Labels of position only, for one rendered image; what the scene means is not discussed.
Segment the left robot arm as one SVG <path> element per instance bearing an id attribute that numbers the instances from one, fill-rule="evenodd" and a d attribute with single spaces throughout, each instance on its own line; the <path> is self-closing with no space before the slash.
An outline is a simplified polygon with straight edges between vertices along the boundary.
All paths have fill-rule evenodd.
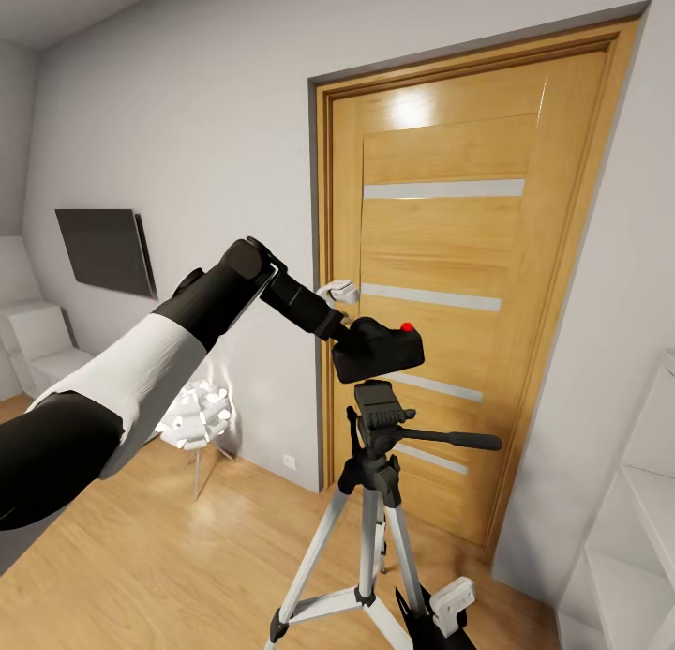
<path id="1" fill-rule="evenodd" d="M 220 263 L 192 270 L 121 340 L 0 424 L 0 576 L 88 485 L 135 457 L 258 296 L 308 334 L 367 354 L 335 310 L 335 302 L 359 301 L 351 281 L 313 294 L 263 242 L 237 238 Z"/>

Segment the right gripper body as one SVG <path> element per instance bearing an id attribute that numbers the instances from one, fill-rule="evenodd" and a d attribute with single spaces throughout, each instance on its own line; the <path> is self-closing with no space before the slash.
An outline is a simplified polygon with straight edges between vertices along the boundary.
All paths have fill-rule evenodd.
<path id="1" fill-rule="evenodd" d="M 435 624 L 435 614 L 429 613 L 426 618 L 412 626 L 413 650 L 476 650 L 464 630 L 467 625 L 466 609 L 457 615 L 458 630 L 448 638 L 443 636 L 442 630 Z"/>

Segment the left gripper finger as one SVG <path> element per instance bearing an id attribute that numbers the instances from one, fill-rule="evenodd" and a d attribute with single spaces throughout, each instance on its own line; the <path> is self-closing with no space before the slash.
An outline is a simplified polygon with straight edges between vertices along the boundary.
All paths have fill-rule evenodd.
<path id="1" fill-rule="evenodd" d="M 368 352 L 368 349 L 361 343 L 361 341 L 359 341 L 352 331 L 348 330 L 348 328 L 346 328 L 346 326 L 344 326 L 342 323 L 338 325 L 331 338 L 334 339 L 334 341 L 339 341 L 340 343 L 351 347 L 360 354 L 366 355 Z"/>

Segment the digital camera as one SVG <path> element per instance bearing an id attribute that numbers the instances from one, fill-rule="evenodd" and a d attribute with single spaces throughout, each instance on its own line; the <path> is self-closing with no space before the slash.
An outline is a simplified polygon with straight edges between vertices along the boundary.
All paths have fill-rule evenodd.
<path id="1" fill-rule="evenodd" d="M 367 348 L 367 354 L 335 341 L 333 361 L 339 382 L 344 385 L 425 363 L 422 336 L 410 323 L 404 322 L 396 330 L 379 324 L 375 318 L 360 317 L 354 320 L 350 330 Z"/>

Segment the camera tripod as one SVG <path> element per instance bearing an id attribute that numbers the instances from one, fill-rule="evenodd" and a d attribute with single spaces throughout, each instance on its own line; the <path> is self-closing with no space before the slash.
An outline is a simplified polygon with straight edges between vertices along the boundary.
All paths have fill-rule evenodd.
<path id="1" fill-rule="evenodd" d="M 375 379 L 354 386 L 354 398 L 361 415 L 352 406 L 346 409 L 347 419 L 351 421 L 352 458 L 345 462 L 336 492 L 304 562 L 282 607 L 275 612 L 270 623 L 270 637 L 263 650 L 275 650 L 279 638 L 286 634 L 289 626 L 356 609 L 362 609 L 371 616 L 396 650 L 413 650 L 412 638 L 374 592 L 380 560 L 381 573 L 386 571 L 386 507 L 411 611 L 417 619 L 428 615 L 405 522 L 406 513 L 401 505 L 398 456 L 392 454 L 388 459 L 386 453 L 403 438 L 445 441 L 454 446 L 491 451 L 501 450 L 503 443 L 502 438 L 492 434 L 403 429 L 400 424 L 414 418 L 416 411 L 404 410 L 392 387 L 390 381 Z M 299 601 L 342 509 L 349 496 L 357 491 L 355 486 L 360 484 L 363 485 L 360 492 L 363 496 L 360 583 L 354 588 Z"/>

